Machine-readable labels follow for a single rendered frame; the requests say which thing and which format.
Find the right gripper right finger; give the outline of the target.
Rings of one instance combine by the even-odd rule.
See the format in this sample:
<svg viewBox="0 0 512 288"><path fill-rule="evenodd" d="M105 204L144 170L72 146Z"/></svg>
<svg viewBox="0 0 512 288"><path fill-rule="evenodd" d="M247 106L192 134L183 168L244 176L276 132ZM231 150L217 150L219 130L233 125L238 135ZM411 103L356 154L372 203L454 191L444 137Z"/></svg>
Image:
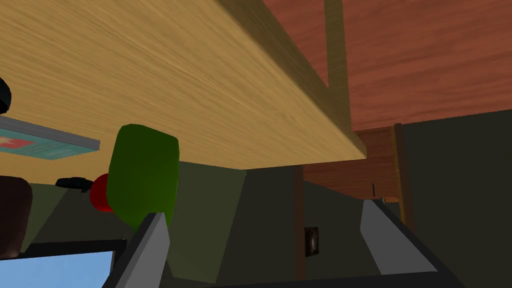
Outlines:
<svg viewBox="0 0 512 288"><path fill-rule="evenodd" d="M364 200L360 233L385 288L465 288L451 270L379 200Z"/></svg>

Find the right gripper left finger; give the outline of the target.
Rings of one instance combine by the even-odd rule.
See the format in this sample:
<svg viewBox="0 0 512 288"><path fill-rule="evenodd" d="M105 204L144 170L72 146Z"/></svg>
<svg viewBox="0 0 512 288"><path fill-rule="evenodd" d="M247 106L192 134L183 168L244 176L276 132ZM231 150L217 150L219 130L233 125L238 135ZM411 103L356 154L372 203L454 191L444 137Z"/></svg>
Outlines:
<svg viewBox="0 0 512 288"><path fill-rule="evenodd" d="M102 288L159 288L169 245L165 214L148 214Z"/></svg>

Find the red round fruit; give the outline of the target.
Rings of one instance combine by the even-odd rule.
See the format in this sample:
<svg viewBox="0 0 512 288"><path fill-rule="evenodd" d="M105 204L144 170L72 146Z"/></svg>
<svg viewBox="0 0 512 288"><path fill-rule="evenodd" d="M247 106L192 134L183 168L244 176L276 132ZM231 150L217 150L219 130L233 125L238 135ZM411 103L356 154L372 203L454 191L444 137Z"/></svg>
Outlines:
<svg viewBox="0 0 512 288"><path fill-rule="evenodd" d="M113 212L107 199L108 174L102 174L91 186L89 199L92 206L101 212Z"/></svg>

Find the window with blue sky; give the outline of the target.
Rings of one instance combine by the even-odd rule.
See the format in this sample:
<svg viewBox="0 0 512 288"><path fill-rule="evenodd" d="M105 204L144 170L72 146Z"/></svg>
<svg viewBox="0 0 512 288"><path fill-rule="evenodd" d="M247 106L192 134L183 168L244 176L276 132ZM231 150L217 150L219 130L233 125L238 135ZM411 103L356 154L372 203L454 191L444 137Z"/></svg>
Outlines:
<svg viewBox="0 0 512 288"><path fill-rule="evenodd" d="M0 259L0 288L102 288L125 239L33 243Z"/></svg>

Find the small black flat object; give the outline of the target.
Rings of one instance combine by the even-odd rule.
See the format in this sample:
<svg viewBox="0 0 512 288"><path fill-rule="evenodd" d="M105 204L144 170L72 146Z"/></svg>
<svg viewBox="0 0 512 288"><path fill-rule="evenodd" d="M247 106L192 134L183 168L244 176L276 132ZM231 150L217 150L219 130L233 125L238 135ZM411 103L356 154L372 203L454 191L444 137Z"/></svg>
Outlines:
<svg viewBox="0 0 512 288"><path fill-rule="evenodd" d="M68 177L59 178L55 182L55 186L66 189L81 190L81 193L86 193L91 189L93 183L93 181L83 177Z"/></svg>

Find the dark brown rounded object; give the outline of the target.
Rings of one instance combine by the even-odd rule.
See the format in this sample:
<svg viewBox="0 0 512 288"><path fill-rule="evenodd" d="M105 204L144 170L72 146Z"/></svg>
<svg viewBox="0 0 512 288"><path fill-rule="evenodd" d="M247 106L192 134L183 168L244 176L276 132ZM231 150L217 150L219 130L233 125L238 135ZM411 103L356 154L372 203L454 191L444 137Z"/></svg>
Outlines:
<svg viewBox="0 0 512 288"><path fill-rule="evenodd" d="M0 260L21 252L32 203L33 190L26 180L0 175Z"/></svg>

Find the teal book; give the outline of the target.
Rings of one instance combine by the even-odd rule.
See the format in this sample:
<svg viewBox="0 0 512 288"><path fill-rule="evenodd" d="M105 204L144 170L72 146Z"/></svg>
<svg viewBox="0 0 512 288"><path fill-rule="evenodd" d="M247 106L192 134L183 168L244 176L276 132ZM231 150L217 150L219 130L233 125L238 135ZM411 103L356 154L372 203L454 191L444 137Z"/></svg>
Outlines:
<svg viewBox="0 0 512 288"><path fill-rule="evenodd" d="M99 140L0 115L0 152L58 160L99 149Z"/></svg>

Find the light wooden table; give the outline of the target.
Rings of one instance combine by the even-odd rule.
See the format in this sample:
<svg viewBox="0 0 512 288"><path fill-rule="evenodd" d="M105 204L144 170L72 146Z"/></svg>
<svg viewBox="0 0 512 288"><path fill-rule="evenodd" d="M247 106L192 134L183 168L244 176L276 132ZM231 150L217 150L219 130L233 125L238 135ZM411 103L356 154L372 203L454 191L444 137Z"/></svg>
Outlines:
<svg viewBox="0 0 512 288"><path fill-rule="evenodd" d="M0 152L0 175L30 183L104 174L127 124L232 169L366 157L349 104L262 0L0 0L0 78L8 117L101 144L60 160Z"/></svg>

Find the black round object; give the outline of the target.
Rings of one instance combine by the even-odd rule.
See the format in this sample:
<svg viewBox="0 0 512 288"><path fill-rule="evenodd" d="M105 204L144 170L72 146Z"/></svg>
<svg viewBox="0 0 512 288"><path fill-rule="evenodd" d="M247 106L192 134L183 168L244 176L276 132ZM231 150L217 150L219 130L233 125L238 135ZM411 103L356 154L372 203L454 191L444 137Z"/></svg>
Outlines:
<svg viewBox="0 0 512 288"><path fill-rule="evenodd" d="M12 92L8 84L0 77L0 115L6 114L12 102Z"/></svg>

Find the small dark wall frame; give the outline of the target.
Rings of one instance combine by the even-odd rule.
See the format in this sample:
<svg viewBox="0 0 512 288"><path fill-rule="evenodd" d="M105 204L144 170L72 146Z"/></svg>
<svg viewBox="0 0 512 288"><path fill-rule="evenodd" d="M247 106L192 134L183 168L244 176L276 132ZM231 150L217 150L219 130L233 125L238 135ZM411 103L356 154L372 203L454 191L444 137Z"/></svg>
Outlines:
<svg viewBox="0 0 512 288"><path fill-rule="evenodd" d="M305 257L318 255L320 252L319 247L319 228L318 227L305 227L304 228L304 253Z"/></svg>

